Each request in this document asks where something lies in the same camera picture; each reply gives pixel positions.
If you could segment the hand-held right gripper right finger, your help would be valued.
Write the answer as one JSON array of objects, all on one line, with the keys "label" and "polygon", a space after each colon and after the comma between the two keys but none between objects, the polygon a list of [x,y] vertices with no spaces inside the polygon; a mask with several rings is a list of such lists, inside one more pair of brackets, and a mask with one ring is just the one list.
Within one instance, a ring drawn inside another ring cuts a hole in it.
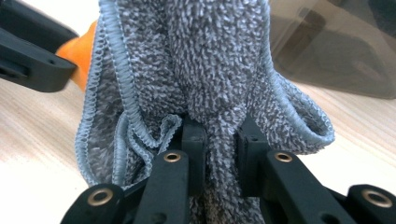
[{"label": "hand-held right gripper right finger", "polygon": [[236,165],[243,197],[260,195],[260,160],[270,149],[267,137],[251,116],[247,116],[236,133]]}]

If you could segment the grey towel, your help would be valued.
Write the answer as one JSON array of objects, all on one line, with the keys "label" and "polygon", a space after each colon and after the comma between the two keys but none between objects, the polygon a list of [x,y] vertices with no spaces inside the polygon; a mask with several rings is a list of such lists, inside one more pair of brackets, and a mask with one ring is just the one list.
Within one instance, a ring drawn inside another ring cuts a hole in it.
[{"label": "grey towel", "polygon": [[271,57],[268,0],[99,0],[76,136],[91,184],[129,188],[151,173],[184,115],[207,134],[205,190],[191,224],[264,224],[241,194],[235,133],[252,118],[273,149],[314,153],[334,139],[327,115]]}]

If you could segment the brown transparent storage box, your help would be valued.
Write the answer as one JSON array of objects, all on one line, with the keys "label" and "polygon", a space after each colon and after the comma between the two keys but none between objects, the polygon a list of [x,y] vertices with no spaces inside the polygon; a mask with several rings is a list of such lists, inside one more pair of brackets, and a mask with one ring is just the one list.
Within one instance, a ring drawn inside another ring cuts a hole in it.
[{"label": "brown transparent storage box", "polygon": [[269,0],[276,70],[293,81],[396,99],[396,0]]}]

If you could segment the orange plush toy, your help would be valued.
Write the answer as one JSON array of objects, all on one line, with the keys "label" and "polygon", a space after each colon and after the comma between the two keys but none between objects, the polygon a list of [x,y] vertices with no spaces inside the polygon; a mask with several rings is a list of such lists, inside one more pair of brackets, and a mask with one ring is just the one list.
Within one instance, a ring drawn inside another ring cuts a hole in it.
[{"label": "orange plush toy", "polygon": [[70,79],[82,91],[85,91],[88,81],[96,26],[97,21],[94,21],[84,35],[72,38],[62,44],[56,51],[57,56],[66,59],[77,67]]}]

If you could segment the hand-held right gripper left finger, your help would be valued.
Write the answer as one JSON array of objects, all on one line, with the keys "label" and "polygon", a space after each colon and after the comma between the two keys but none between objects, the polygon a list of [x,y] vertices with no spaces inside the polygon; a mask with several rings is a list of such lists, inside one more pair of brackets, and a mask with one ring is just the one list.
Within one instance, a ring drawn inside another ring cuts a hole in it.
[{"label": "hand-held right gripper left finger", "polygon": [[205,184],[206,132],[190,116],[183,118],[181,150],[189,157],[189,195],[201,195]]}]

